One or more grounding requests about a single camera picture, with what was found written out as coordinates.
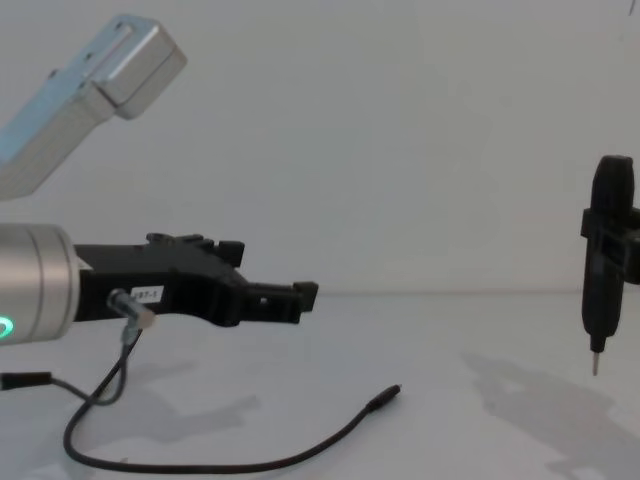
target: screwdriver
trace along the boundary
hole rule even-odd
[[[582,235],[587,238],[582,320],[591,337],[594,376],[607,338],[618,328],[624,287],[620,260],[624,245],[615,236],[608,236],[607,230],[626,223],[633,208],[633,193],[633,160],[616,155],[603,157],[593,179],[591,208],[585,211],[582,226]]]

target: white backdrop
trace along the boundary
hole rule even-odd
[[[190,64],[0,218],[243,240],[251,279],[325,292],[575,289],[597,161],[640,158],[630,3],[2,2],[1,124],[117,13]]]

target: white table surface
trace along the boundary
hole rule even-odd
[[[131,462],[273,460],[402,383],[393,404],[320,457],[234,478],[636,480],[633,297],[595,379],[577,294],[320,297],[298,327],[162,317],[136,350],[123,399],[94,410],[76,441]],[[79,324],[57,342],[4,347],[0,365],[50,369],[90,389],[115,358],[120,326]],[[79,401],[64,391],[3,392],[0,405],[2,479],[157,478],[68,460],[62,432]]]

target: green led light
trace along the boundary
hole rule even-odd
[[[0,317],[0,325],[4,327],[2,333],[0,333],[0,339],[8,337],[13,332],[13,322],[8,317]]]

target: silver cylindrical joint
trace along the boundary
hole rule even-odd
[[[0,224],[0,345],[61,337],[79,297],[78,260],[60,227]]]

